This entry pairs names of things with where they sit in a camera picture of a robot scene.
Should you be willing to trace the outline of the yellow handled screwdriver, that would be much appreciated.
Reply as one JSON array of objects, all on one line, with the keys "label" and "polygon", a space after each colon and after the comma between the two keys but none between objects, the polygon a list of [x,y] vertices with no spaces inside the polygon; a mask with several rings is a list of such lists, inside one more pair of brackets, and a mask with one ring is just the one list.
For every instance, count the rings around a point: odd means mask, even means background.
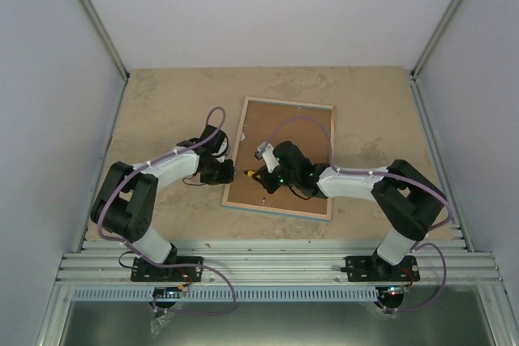
[{"label": "yellow handled screwdriver", "polygon": [[251,169],[242,169],[242,170],[240,170],[240,173],[242,173],[245,176],[250,177],[250,178],[259,176],[259,174],[256,171],[251,170]]}]

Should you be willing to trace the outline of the teal wooden picture frame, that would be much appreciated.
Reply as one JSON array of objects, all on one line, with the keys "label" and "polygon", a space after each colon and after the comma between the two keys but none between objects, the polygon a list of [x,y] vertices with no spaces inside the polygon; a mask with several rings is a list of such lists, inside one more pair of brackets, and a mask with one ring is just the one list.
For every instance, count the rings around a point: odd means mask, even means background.
[{"label": "teal wooden picture frame", "polygon": [[273,146],[290,141],[313,163],[328,162],[326,130],[335,138],[335,108],[332,105],[247,96],[244,100],[232,159],[237,171],[234,181],[224,189],[222,205],[245,211],[302,217],[329,222],[332,219],[330,199],[301,199],[302,194],[282,186],[274,194],[252,178],[247,170],[256,171],[264,162],[255,158],[256,148],[273,139]]}]

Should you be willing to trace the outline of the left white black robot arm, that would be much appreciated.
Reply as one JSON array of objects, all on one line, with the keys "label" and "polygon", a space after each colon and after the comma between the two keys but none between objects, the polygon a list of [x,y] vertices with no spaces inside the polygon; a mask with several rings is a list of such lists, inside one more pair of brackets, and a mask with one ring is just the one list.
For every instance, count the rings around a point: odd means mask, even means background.
[{"label": "left white black robot arm", "polygon": [[178,269],[177,248],[152,227],[157,193],[188,177],[198,177],[197,186],[231,183],[234,163],[226,156],[228,148],[227,134],[206,125],[200,137],[178,143],[155,160],[112,164],[92,206],[91,221],[149,262],[157,279],[170,280]]}]

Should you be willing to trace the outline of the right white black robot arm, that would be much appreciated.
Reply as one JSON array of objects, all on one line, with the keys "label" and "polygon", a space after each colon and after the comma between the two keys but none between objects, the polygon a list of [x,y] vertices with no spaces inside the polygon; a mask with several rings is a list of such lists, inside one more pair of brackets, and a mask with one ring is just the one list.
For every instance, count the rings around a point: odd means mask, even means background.
[{"label": "right white black robot arm", "polygon": [[290,141],[273,146],[264,142],[255,150],[264,166],[251,175],[269,193],[285,186],[299,198],[363,199],[376,203],[391,224],[367,265],[354,267],[375,280],[391,280],[401,272],[405,257],[434,227],[448,206],[444,194],[405,160],[372,170],[313,164]]}]

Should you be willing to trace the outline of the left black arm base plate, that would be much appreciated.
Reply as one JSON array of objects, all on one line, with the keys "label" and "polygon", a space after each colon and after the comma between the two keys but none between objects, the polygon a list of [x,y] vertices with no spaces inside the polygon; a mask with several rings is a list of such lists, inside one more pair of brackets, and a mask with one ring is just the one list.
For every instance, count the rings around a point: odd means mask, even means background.
[{"label": "left black arm base plate", "polygon": [[178,264],[180,267],[158,267],[141,258],[135,258],[132,264],[132,282],[178,282],[191,284],[200,282],[204,259],[200,256],[170,255],[166,264]]}]

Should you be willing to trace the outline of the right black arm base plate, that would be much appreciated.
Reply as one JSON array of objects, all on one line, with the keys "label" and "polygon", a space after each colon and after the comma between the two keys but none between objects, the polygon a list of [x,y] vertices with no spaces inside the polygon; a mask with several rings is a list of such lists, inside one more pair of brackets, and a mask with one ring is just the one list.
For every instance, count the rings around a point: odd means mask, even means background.
[{"label": "right black arm base plate", "polygon": [[340,272],[349,282],[411,282],[420,281],[418,262],[406,255],[397,265],[391,265],[375,256],[347,256]]}]

